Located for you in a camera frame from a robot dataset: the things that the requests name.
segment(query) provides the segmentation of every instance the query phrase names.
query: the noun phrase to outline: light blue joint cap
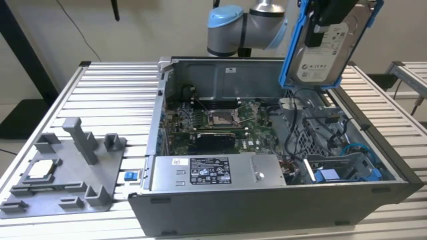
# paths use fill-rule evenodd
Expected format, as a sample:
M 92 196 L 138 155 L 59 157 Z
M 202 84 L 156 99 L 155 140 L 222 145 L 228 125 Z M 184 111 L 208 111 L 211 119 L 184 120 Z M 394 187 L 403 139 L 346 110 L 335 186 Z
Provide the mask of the light blue joint cap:
M 238 5 L 226 5 L 214 8 L 208 13 L 207 27 L 219 28 L 236 21 L 243 15 L 243 8 Z

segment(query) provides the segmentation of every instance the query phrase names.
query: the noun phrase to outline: motherboard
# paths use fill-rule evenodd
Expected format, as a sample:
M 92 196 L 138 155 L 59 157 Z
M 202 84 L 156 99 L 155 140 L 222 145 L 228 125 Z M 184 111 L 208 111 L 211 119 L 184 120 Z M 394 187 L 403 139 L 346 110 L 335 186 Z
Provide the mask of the motherboard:
M 170 102 L 167 138 L 171 156 L 276 154 L 279 139 L 262 101 Z

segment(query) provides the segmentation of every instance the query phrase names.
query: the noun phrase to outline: blue drive bracket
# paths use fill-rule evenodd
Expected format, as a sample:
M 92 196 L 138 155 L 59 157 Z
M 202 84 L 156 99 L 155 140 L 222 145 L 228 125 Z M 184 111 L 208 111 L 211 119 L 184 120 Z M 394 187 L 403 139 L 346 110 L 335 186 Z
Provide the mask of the blue drive bracket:
M 292 56 L 294 56 L 294 52 L 296 49 L 296 44 L 299 42 L 299 38 L 300 38 L 300 33 L 306 24 L 306 19 L 307 19 L 307 8 L 308 8 L 308 2 L 310 0 L 302 0 L 300 1 L 300 6 L 299 6 L 299 17 L 296 20 L 296 24 L 294 27 L 294 31 L 292 31 L 292 37 L 291 37 L 291 43 L 288 46 L 288 50 L 287 50 L 287 56 L 284 58 L 284 63 L 283 63 L 283 67 L 282 67 L 282 72 L 280 72 L 280 77 L 279 77 L 279 84 L 283 88 L 286 89 L 292 89 L 294 86 L 287 86 L 286 81 L 287 81 L 287 74 L 288 74 L 288 70 L 290 70 L 290 65 L 291 65 L 291 61 L 292 61 Z
M 292 36 L 291 36 L 291 43 L 290 43 L 290 47 L 288 47 L 288 51 L 287 51 L 287 56 L 284 58 L 284 63 L 283 63 L 283 66 L 282 66 L 282 72 L 280 72 L 280 77 L 279 77 L 279 84 L 284 89 L 295 89 L 295 88 L 300 87 L 300 86 L 290 85 L 290 82 L 287 82 L 287 75 L 288 75 L 288 70 L 290 70 L 290 66 L 291 66 L 291 62 L 292 62 L 292 56 L 294 56 L 294 53 L 295 53 L 295 50 L 296 50 L 296 45 L 298 45 L 298 42 L 299 42 L 302 30 L 303 30 L 304 24 L 307 22 L 307 8 L 310 6 L 310 1 L 311 0 L 302 0 L 300 1 L 299 17 L 298 17 L 298 21 L 296 21 L 296 24 L 295 24 L 295 27 L 294 27 Z M 376 5 L 375 5 L 374 11 L 372 11 L 372 14 L 371 14 L 371 17 L 368 19 L 368 22 L 366 24 L 364 29 L 370 28 L 372 26 L 375 18 L 376 18 L 376 15 L 380 12 L 380 9 L 382 9 L 383 5 L 384 5 L 384 0 L 376 0 Z M 339 77 L 334 84 L 320 86 L 320 88 L 323 90 L 334 89 L 340 85 L 342 80 L 343 80 L 343 78 Z

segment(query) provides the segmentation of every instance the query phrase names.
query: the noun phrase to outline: white label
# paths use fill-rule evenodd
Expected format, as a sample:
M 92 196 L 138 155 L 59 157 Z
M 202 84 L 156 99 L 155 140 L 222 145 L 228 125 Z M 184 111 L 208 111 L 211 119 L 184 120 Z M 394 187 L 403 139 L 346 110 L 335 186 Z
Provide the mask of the white label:
M 346 22 L 332 24 L 323 35 L 322 45 L 306 49 L 296 73 L 303 82 L 320 83 L 327 80 L 347 33 Z
M 188 165 L 188 158 L 172 158 L 172 165 Z
M 236 68 L 235 67 L 226 67 L 226 73 L 227 74 L 235 74 L 236 73 Z

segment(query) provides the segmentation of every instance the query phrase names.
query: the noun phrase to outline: aluminum worktable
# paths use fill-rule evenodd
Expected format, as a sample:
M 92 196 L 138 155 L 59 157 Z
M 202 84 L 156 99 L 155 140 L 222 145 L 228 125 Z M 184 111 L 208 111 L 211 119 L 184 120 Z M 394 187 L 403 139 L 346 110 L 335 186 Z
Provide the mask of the aluminum worktable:
M 83 130 L 95 136 L 115 132 L 126 137 L 124 159 L 115 188 L 114 205 L 102 213 L 1 219 L 0 238 L 8 239 L 143 239 L 144 232 L 127 202 L 126 171 L 144 166 L 158 63 L 92 63 L 79 67 L 35 133 L 0 179 L 0 199 L 28 166 L 39 133 L 68 134 L 62 125 L 67 117 L 82 117 Z M 343 73 L 342 88 L 370 118 L 379 132 L 427 182 L 427 131 L 356 66 Z M 298 229 L 234 235 L 195 236 L 188 240 L 247 239 L 427 239 L 427 187 L 400 204 L 382 206 L 356 226 Z
M 394 61 L 386 74 L 395 75 L 420 96 L 427 98 L 427 62 Z

